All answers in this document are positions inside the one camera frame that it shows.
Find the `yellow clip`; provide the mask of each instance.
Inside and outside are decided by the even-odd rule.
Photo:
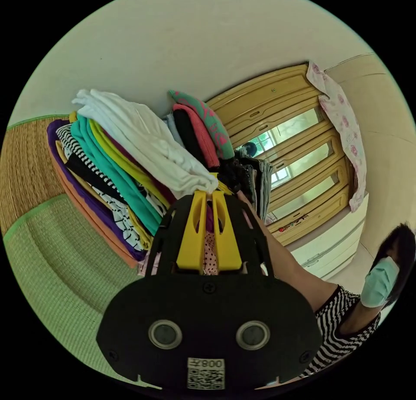
[[[176,264],[180,269],[204,272],[205,224],[207,218],[207,194],[195,191],[191,210],[179,249]]]
[[[213,191],[212,208],[218,271],[239,270],[242,261],[223,192]],[[218,220],[221,221],[222,232],[220,232]]]

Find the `woman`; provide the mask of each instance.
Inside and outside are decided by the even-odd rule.
[[[249,205],[241,192],[237,195]],[[374,333],[380,311],[396,301],[415,263],[415,235],[405,224],[396,227],[381,244],[361,295],[355,295],[303,269],[273,237],[255,211],[252,212],[267,238],[274,276],[290,284],[308,300],[322,333],[322,345],[317,355],[299,377],[288,381],[292,382],[339,361]],[[276,385],[279,385],[278,380],[264,388]]]

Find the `white wall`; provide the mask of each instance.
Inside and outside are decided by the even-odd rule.
[[[255,75],[314,60],[322,69],[371,52],[307,0],[116,0],[47,54],[10,124],[68,113],[81,88],[115,92],[168,112],[168,89],[207,100]]]
[[[406,100],[376,55],[328,71],[354,109],[367,161],[368,202],[360,242],[374,257],[400,222],[416,228],[416,128]]]

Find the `black and white striped shirt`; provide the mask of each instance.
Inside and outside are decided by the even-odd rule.
[[[300,374],[301,378],[321,371],[360,347],[380,322],[380,314],[365,328],[354,334],[341,335],[339,328],[348,314],[360,300],[360,295],[346,291],[342,286],[316,312],[315,316],[322,334],[322,345],[308,368]]]
[[[68,155],[68,151],[70,153],[75,153],[82,162],[90,169],[93,173],[99,176],[109,187],[114,189],[118,195],[120,191],[116,188],[114,183],[108,178],[103,172],[101,172],[97,166],[87,157],[87,155],[82,150],[81,146],[79,145],[78,141],[72,136],[71,134],[71,124],[64,125],[59,127],[56,130],[56,135],[60,139],[62,146],[64,147],[66,158],[68,159],[70,155]]]

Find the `surgical mask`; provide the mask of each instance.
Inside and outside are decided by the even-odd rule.
[[[361,303],[368,308],[382,306],[390,295],[399,274],[391,257],[382,258],[365,278]]]

